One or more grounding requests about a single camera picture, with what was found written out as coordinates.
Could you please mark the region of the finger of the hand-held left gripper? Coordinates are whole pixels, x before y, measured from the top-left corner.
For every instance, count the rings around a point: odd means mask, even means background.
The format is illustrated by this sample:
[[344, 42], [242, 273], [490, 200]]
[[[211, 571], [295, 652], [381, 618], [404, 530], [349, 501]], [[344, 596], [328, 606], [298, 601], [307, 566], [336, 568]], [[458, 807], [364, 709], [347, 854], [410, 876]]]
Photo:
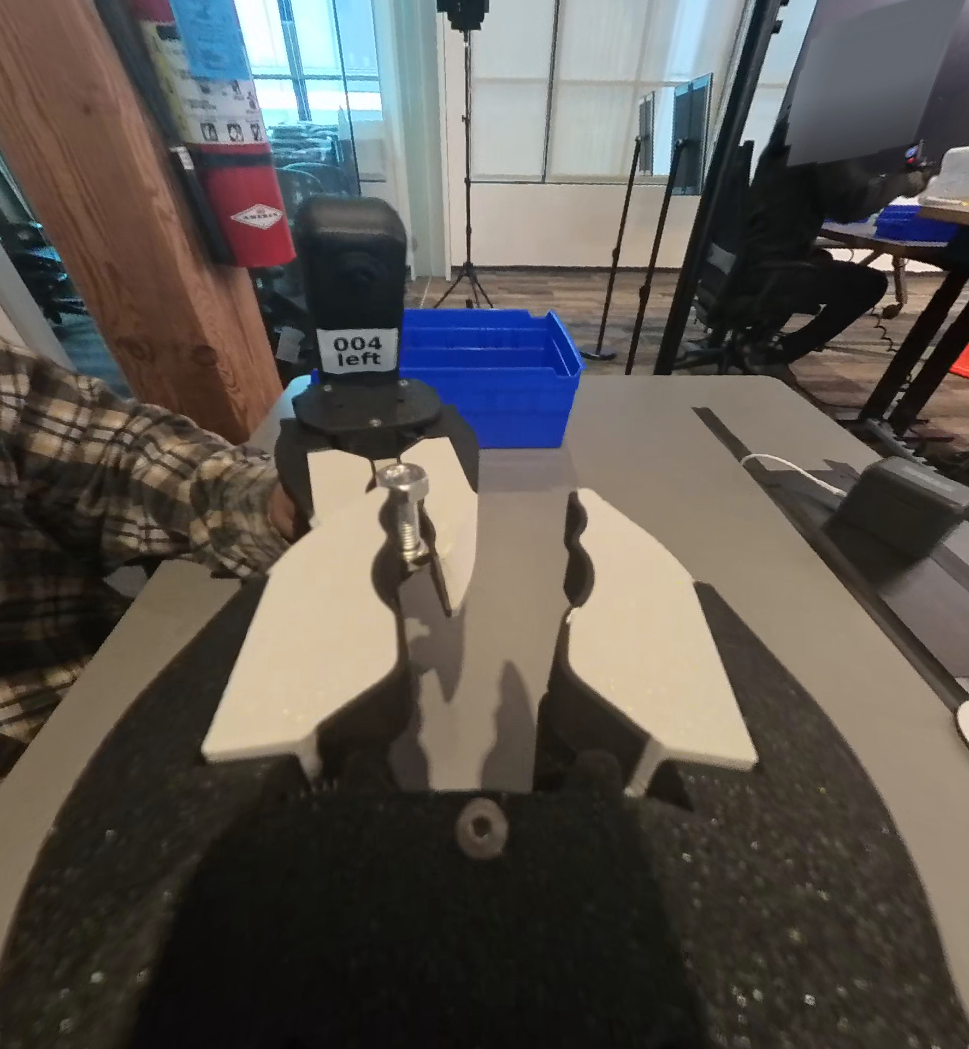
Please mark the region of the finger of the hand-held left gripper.
[[349, 515], [363, 516], [370, 509], [374, 488], [374, 463], [346, 451], [306, 453], [311, 510], [306, 512], [309, 531]]
[[405, 453], [405, 463], [417, 465], [427, 477], [422, 508], [429, 568], [442, 608], [454, 618], [462, 611], [475, 566], [478, 495], [450, 438], [421, 440]]

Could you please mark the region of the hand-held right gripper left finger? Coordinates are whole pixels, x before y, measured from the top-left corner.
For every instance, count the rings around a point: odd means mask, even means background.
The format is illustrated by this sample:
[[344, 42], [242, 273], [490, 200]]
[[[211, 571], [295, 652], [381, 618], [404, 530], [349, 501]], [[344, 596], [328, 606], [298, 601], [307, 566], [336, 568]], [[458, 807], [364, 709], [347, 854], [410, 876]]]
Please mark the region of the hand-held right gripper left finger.
[[326, 725], [399, 668], [399, 619], [373, 569], [387, 492], [368, 492], [270, 569], [202, 742], [209, 764], [294, 756], [322, 776]]

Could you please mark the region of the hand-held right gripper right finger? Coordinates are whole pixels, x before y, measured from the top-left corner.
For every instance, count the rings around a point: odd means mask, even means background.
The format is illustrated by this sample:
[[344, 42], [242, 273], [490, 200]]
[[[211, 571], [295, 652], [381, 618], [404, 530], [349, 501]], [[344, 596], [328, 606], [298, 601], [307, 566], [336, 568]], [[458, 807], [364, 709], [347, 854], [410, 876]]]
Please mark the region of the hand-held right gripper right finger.
[[758, 752], [691, 573], [593, 489], [570, 492], [569, 602], [545, 691], [545, 741], [613, 761], [642, 797], [665, 766], [750, 773]]

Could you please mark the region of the silver hex bolt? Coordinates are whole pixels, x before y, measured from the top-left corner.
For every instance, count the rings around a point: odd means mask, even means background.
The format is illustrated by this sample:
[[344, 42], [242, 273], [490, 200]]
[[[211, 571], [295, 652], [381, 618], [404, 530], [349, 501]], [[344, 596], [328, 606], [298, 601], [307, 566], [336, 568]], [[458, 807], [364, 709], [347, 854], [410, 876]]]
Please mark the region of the silver hex bolt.
[[387, 493], [393, 517], [399, 553], [402, 549], [415, 549], [428, 544], [424, 536], [423, 505], [429, 492], [426, 470], [416, 464], [392, 462], [376, 470], [376, 486]]

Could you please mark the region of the blue plastic parts bin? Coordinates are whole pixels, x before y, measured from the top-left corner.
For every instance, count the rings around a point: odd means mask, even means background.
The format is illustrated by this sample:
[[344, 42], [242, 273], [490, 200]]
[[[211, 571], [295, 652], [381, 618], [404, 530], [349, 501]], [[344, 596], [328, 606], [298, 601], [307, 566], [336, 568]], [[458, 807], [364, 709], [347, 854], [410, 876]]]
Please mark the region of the blue plastic parts bin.
[[314, 335], [317, 377], [296, 416], [326, 433], [414, 429], [449, 405], [483, 449], [557, 448], [584, 370], [554, 311], [406, 308], [399, 327]]

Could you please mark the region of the person's left forearm plaid sleeve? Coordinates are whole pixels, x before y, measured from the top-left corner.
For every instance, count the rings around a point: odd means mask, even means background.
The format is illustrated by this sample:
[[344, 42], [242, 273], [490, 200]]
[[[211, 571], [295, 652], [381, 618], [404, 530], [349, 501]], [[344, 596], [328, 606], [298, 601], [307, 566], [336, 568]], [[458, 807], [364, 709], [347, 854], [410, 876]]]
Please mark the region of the person's left forearm plaid sleeve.
[[0, 337], [0, 495], [106, 573], [173, 558], [268, 570], [290, 545], [268, 520], [276, 481], [267, 453]]

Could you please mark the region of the red fire extinguisher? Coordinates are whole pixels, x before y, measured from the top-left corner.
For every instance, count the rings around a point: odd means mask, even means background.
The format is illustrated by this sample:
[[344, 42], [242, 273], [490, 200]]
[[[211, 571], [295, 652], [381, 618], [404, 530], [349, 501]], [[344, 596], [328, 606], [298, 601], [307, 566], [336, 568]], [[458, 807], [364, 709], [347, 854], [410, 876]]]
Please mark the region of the red fire extinguisher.
[[199, 190], [197, 206], [216, 239], [213, 250], [228, 267], [289, 263], [294, 244], [253, 77], [212, 81], [192, 74], [170, 2], [127, 7], [177, 134], [180, 165]]

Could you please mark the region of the blue paper tag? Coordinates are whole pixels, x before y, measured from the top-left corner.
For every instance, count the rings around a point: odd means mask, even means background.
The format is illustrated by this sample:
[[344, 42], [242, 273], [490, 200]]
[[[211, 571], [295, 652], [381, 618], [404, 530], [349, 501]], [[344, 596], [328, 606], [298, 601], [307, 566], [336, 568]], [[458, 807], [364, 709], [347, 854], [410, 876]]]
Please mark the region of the blue paper tag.
[[233, 1], [171, 1], [170, 5], [192, 74], [212, 81], [251, 80]]

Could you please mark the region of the wooden column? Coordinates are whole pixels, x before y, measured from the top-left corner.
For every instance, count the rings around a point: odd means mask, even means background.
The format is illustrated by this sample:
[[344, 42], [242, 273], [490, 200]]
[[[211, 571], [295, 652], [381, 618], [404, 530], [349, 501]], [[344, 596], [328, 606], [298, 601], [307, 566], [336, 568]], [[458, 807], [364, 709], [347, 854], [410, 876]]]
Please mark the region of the wooden column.
[[94, 2], [0, 2], [0, 151], [133, 393], [243, 443], [281, 395]]

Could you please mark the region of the dark grey power adapter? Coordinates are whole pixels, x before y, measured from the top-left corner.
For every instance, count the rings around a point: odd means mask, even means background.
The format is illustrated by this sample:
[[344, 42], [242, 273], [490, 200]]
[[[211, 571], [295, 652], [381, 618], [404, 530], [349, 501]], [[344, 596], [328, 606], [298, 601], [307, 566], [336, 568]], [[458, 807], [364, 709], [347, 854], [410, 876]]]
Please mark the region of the dark grey power adapter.
[[969, 517], [969, 487], [901, 456], [874, 462], [853, 481], [825, 528], [867, 537], [909, 561], [930, 556]]

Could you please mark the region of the person's plaid shirt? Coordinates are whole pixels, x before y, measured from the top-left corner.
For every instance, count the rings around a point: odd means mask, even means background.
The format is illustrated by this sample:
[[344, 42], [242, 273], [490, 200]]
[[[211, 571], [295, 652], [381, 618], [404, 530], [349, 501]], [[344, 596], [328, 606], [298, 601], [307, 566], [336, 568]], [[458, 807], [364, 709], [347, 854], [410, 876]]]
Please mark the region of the person's plaid shirt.
[[131, 603], [103, 579], [0, 560], [0, 785]]

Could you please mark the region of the small monitor on black stand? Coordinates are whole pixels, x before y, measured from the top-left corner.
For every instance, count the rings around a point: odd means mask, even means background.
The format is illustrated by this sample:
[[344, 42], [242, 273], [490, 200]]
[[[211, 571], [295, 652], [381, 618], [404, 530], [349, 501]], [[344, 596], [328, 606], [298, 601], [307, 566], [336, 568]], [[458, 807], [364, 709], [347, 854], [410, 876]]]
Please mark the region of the small monitor on black stand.
[[615, 284], [620, 269], [623, 244], [629, 218], [630, 204], [636, 190], [636, 179], [640, 174], [645, 174], [646, 176], [650, 176], [652, 174], [655, 108], [655, 91], [649, 92], [639, 101], [633, 154], [631, 154], [630, 169], [626, 178], [617, 237], [611, 251], [611, 260], [608, 270], [601, 318], [598, 331], [596, 333], [596, 344], [593, 349], [582, 352], [583, 360], [586, 362], [608, 362], [617, 357], [617, 354], [613, 350], [607, 350], [605, 348], [609, 311], [611, 308]]

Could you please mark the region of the black office chair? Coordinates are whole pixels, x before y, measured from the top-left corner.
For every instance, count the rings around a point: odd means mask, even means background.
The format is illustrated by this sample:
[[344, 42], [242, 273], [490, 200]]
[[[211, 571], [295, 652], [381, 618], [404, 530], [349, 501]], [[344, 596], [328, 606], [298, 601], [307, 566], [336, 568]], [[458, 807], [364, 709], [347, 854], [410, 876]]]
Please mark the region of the black office chair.
[[693, 299], [706, 337], [688, 352], [685, 365], [691, 370], [753, 374], [754, 348], [773, 337], [776, 314], [791, 304], [806, 280], [803, 262], [752, 264], [742, 258], [753, 154], [752, 140], [737, 148], [715, 204]]

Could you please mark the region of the large monitor on black stand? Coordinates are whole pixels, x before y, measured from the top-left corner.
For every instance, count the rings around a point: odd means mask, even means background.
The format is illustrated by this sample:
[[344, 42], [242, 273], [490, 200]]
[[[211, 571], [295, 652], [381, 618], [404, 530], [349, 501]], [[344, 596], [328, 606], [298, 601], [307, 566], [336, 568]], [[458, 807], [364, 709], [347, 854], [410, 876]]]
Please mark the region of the large monitor on black stand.
[[701, 194], [706, 169], [712, 86], [713, 73], [707, 73], [676, 86], [673, 91], [669, 171], [666, 176], [664, 195], [661, 200], [645, 277], [639, 290], [636, 324], [627, 351], [624, 374], [631, 374], [636, 367], [636, 354], [639, 349], [645, 315], [649, 305], [661, 241], [665, 233], [672, 198], [675, 195]]

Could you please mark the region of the black slanted frame pole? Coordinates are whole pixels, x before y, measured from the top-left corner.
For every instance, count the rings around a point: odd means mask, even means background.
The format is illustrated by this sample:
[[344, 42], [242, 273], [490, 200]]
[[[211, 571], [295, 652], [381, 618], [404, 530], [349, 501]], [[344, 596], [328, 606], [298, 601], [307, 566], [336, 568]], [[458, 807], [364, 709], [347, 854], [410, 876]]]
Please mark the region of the black slanted frame pole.
[[778, 33], [776, 25], [781, 7], [781, 1], [754, 1], [751, 4], [750, 18], [742, 33], [740, 56], [727, 92], [710, 166], [702, 188], [699, 207], [664, 327], [653, 374], [672, 374], [675, 370], [683, 335], [699, 286], [701, 270], [708, 252], [717, 206], [722, 202], [732, 164], [740, 147], [742, 129], [763, 70], [766, 53], [772, 37]]

